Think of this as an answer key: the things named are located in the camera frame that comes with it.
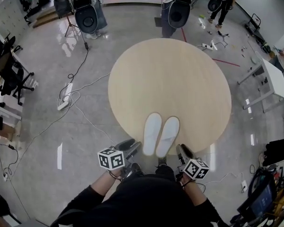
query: white slipper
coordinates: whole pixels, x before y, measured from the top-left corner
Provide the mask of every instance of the white slipper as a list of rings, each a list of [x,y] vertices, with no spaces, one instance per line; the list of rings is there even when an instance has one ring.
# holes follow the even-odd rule
[[[144,126],[143,153],[147,156],[155,152],[158,136],[162,126],[162,118],[158,113],[151,113]]]
[[[165,157],[174,143],[180,129],[180,121],[177,117],[170,117],[166,120],[162,130],[161,138],[156,149],[159,158]]]

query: tripod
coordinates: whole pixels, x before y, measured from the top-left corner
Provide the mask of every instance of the tripod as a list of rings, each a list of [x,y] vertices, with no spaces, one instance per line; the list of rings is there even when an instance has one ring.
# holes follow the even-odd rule
[[[70,21],[70,19],[68,18],[68,16],[66,15],[66,18],[67,18],[67,21],[68,21],[68,27],[67,27],[67,30],[66,30],[66,32],[65,32],[65,36],[64,37],[66,37],[66,35],[67,35],[67,32],[68,32],[68,30],[69,30],[69,28],[70,27],[77,27],[77,28],[79,28],[78,26],[76,26],[76,25],[73,25],[72,23],[71,23],[71,21]]]

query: hand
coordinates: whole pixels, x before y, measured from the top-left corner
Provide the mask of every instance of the hand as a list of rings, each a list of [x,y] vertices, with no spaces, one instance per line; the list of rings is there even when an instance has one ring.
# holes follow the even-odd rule
[[[111,173],[114,174],[116,177],[119,177],[121,175],[121,168],[118,168],[116,170],[112,170]]]
[[[182,183],[182,185],[184,185],[185,183],[188,183],[190,180],[191,178],[186,173],[183,173],[180,182]]]

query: black chair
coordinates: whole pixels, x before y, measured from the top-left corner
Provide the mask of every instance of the black chair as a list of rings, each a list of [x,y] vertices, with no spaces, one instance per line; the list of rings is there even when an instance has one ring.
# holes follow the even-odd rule
[[[24,70],[21,64],[16,61],[10,51],[10,44],[6,42],[5,44],[0,43],[0,76],[4,79],[4,85],[0,88],[1,95],[10,95],[13,90],[15,90],[13,97],[17,97],[18,94],[18,105],[22,105],[20,102],[21,90],[27,89],[33,91],[32,87],[25,87],[24,83],[30,76],[34,73],[29,73],[25,78]]]

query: white desk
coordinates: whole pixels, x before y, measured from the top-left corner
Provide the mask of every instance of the white desk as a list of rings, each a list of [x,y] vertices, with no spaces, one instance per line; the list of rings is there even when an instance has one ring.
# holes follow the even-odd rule
[[[257,98],[256,100],[250,102],[249,104],[243,106],[243,109],[248,109],[252,105],[261,102],[268,96],[274,94],[279,96],[281,99],[280,102],[270,106],[267,109],[264,109],[263,112],[267,113],[269,110],[275,108],[276,106],[284,103],[284,76],[283,73],[274,65],[270,64],[268,61],[262,59],[262,62],[256,66],[253,70],[247,73],[241,80],[238,81],[238,84],[241,84],[245,81],[248,77],[250,77],[253,73],[255,73],[260,67],[263,67],[264,73],[267,77],[269,91],[263,94],[261,97]]]

